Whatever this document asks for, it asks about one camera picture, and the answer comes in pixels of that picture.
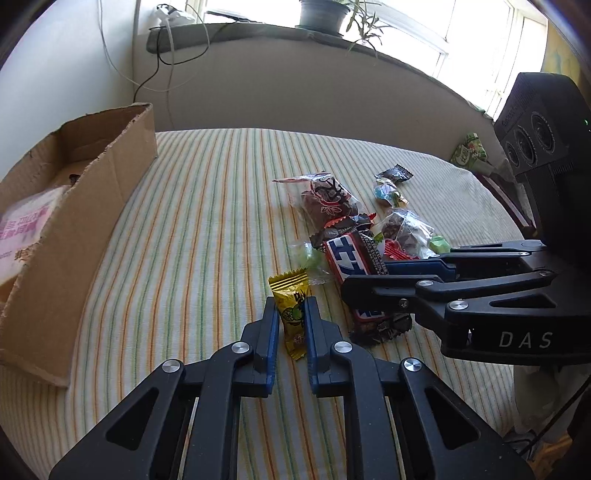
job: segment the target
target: camera lens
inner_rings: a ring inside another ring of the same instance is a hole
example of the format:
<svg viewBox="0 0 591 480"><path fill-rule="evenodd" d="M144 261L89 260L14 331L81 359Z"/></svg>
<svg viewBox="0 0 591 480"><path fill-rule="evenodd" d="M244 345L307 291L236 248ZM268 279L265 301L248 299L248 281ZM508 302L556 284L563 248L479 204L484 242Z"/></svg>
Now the camera lens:
<svg viewBox="0 0 591 480"><path fill-rule="evenodd" d="M519 156L515 151L515 147L507 142L505 144L505 150L507 151L507 158L511 161L511 163L516 167L519 167Z"/></svg>
<svg viewBox="0 0 591 480"><path fill-rule="evenodd" d="M534 112L531 115L531 126L534 128L535 136L538 142L545 150L551 151L554 149L554 135L548 125L546 119L539 113Z"/></svg>
<svg viewBox="0 0 591 480"><path fill-rule="evenodd" d="M521 127L517 127L515 130L515 140L517 140L517 147L525 157L527 163L533 165L535 163L535 149L530 136Z"/></svg>

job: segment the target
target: mattress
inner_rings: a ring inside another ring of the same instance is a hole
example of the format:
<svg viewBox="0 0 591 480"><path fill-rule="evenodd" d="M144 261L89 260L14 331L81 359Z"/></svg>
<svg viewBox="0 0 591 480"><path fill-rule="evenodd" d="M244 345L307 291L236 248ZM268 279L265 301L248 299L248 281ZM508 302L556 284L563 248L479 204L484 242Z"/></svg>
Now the mattress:
<svg viewBox="0 0 591 480"><path fill-rule="evenodd" d="M297 266L308 235L272 179L328 170L385 216L372 176L396 163L401 190L453 246L520 239L503 207L465 170L438 158L357 140L262 129L157 134L159 156L113 231L89 292L68 389L0 368L0 424L40 479L157 365L206 359L259 319L267 278ZM314 286L323 318L352 326L334 283ZM372 349L422 359L496 431L512 426L512 367L445 358L418 325ZM305 359L281 344L272 396L242 402L238 477L345 479L342 401L316 399Z"/></svg>

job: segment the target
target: red chocolate bar wrapper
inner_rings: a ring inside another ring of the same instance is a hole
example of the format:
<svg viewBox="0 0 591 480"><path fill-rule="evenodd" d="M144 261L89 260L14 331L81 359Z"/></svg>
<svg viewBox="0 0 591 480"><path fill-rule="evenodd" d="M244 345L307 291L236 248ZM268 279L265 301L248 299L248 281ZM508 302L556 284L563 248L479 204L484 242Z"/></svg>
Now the red chocolate bar wrapper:
<svg viewBox="0 0 591 480"><path fill-rule="evenodd" d="M358 231L348 232L324 242L324 253L339 284L350 275L387 275L374 239ZM359 323L380 323L391 317L381 311L352 310Z"/></svg>

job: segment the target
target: plant pot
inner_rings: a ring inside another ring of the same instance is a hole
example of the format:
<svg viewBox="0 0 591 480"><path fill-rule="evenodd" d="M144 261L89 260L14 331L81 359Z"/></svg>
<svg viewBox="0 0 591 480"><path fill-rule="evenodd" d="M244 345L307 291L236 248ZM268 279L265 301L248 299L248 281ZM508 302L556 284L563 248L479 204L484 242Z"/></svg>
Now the plant pot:
<svg viewBox="0 0 591 480"><path fill-rule="evenodd" d="M332 0L300 0L301 15L298 27L342 37L340 27L349 8Z"/></svg>

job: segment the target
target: transparent wrapper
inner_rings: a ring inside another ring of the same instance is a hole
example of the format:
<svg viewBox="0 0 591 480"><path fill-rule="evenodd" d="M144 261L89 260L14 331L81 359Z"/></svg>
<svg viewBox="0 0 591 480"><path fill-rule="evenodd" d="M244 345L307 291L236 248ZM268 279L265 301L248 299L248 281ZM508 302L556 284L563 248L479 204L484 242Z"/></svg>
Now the transparent wrapper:
<svg viewBox="0 0 591 480"><path fill-rule="evenodd" d="M408 200L396 188L392 180L376 175L374 180L374 195L378 203L386 208L406 208Z"/></svg>
<svg viewBox="0 0 591 480"><path fill-rule="evenodd" d="M310 285L322 285L334 278L324 254L315 249L309 241L301 240L289 246L290 257L297 268L304 269L308 274Z"/></svg>
<svg viewBox="0 0 591 480"><path fill-rule="evenodd" d="M287 186L293 207L305 212L318 231L332 220L359 213L359 200L329 172L273 180Z"/></svg>
<svg viewBox="0 0 591 480"><path fill-rule="evenodd" d="M435 229L416 213L403 208L393 209L382 222L372 228L378 244L390 239L397 242L400 248L413 258L435 256L429 248L434 231Z"/></svg>

